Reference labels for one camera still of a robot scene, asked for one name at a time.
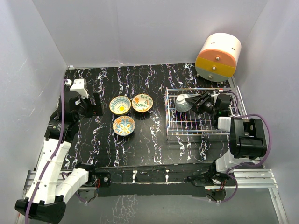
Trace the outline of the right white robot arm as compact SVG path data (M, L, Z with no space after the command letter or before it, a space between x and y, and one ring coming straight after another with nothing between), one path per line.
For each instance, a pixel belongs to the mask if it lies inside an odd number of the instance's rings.
M216 96L206 91L184 99L195 113L210 114L214 128L229 133L228 151L214 160L208 171L193 173L185 178L185 182L196 185L200 181L223 188L234 169L266 155L269 144L266 142L262 119L257 116L246 119L236 113L230 115L232 95L232 91L219 92Z

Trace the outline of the white floral leaf bowl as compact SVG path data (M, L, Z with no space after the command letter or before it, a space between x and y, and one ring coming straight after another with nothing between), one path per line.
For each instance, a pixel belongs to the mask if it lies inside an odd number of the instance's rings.
M138 94L132 99L131 105L137 112L147 112L153 106L153 99L147 94Z

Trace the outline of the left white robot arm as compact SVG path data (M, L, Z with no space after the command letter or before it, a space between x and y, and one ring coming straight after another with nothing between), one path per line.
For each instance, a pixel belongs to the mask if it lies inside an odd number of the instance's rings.
M91 101L79 91L61 93L58 108L51 115L46 129L36 175L25 197L15 203L14 208L25 217L25 223L35 219L58 224L68 201L79 188L95 184L94 166L82 163L62 183L58 183L62 164L79 130L80 120L103 114L99 94L93 93L93 98L94 101Z

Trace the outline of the grey hexagon red-rim bowl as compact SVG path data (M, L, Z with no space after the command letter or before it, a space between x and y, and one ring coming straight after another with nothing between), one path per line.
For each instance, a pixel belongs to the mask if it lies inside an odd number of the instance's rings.
M189 97L191 97L189 94L180 94L176 97L175 109L177 112L187 112L192 108L192 104L186 101Z

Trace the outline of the orange blue ornate bowl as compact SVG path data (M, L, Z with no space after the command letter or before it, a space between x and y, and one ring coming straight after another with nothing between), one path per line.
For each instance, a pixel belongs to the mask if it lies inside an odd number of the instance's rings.
M135 121L130 116L120 116L113 122L113 131L119 136L128 136L135 129Z

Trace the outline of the yellow blue mandala bowl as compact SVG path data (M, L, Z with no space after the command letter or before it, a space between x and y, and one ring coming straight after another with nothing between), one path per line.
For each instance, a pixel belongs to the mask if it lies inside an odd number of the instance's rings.
M115 115L125 115L131 108L131 101L125 96L113 98L109 104L110 111Z

